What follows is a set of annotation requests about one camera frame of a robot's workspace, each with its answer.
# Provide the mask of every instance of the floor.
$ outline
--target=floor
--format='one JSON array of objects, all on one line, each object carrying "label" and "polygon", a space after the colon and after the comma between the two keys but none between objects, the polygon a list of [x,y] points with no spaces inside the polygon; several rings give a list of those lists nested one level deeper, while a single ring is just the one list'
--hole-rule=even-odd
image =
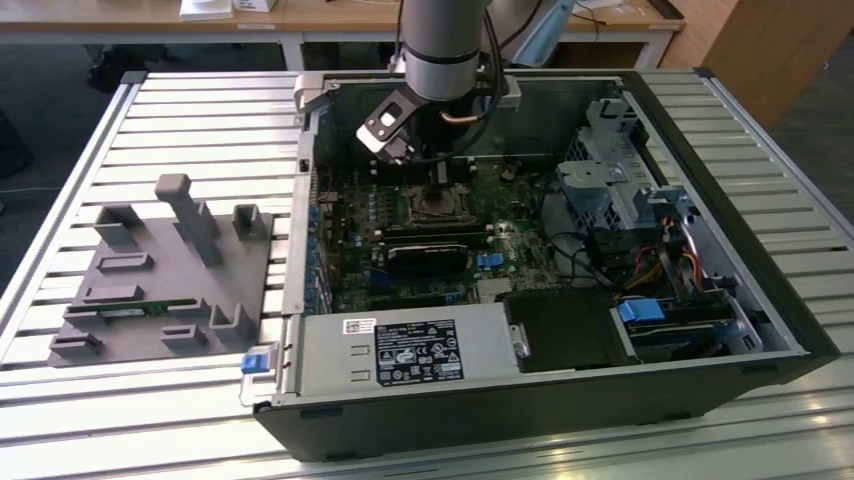
[{"label": "floor", "polygon": [[[278,70],[277,46],[246,44],[169,47],[176,60],[151,71]],[[306,52],[309,68],[330,68],[322,49]],[[0,46],[0,111],[34,161],[0,179],[0,291],[11,278],[58,189],[85,147],[109,95],[85,85],[89,56],[81,46]],[[376,68],[372,51],[341,46],[341,68]],[[854,36],[771,132],[848,220],[854,221]]]}]

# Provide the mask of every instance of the white box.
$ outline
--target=white box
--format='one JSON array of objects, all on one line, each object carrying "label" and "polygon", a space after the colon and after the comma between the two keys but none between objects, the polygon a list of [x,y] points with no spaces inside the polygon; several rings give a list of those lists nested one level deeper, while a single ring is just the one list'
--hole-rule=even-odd
[{"label": "white box", "polygon": [[269,12],[276,0],[232,0],[234,10],[244,12]]},{"label": "white box", "polygon": [[220,18],[233,18],[234,10],[230,0],[181,0],[181,21],[216,20]]}]

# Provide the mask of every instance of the barcode sticker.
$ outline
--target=barcode sticker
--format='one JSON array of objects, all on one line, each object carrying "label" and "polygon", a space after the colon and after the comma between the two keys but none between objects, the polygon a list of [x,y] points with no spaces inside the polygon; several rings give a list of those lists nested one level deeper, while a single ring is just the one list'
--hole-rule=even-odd
[{"label": "barcode sticker", "polygon": [[344,319],[344,335],[353,335],[356,333],[373,333],[374,326],[374,318],[346,318]]},{"label": "barcode sticker", "polygon": [[272,23],[238,23],[237,30],[274,30]]}]

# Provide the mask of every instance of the blue latch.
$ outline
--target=blue latch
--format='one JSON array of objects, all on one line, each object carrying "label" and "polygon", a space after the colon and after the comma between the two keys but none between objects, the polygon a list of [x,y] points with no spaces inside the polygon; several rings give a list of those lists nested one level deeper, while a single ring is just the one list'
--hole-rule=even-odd
[{"label": "blue latch", "polygon": [[653,298],[632,298],[616,306],[623,322],[655,322],[664,320],[664,312]]},{"label": "blue latch", "polygon": [[490,255],[477,255],[474,260],[477,268],[500,267],[504,264],[504,254],[498,252]]},{"label": "blue latch", "polygon": [[240,363],[240,371],[244,374],[264,373],[269,371],[269,353],[246,353]]}]

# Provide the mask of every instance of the green circuit board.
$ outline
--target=green circuit board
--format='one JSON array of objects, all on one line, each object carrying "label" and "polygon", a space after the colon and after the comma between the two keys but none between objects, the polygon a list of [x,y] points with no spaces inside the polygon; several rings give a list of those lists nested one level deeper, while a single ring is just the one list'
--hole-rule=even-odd
[{"label": "green circuit board", "polygon": [[[506,279],[513,290],[549,288],[560,283],[538,221],[533,218],[541,172],[508,173],[502,159],[476,162],[465,191],[468,213],[488,231],[476,233],[486,241],[470,248],[464,271],[453,276],[398,281],[386,275],[378,261],[382,247],[372,238],[374,229],[405,224],[409,217],[408,187],[353,185],[342,193],[338,211],[344,219],[330,226],[348,231],[345,241],[329,242],[333,269],[333,311],[357,312],[390,308],[478,303],[480,280]],[[477,256],[500,253],[500,265],[477,266]]]}]

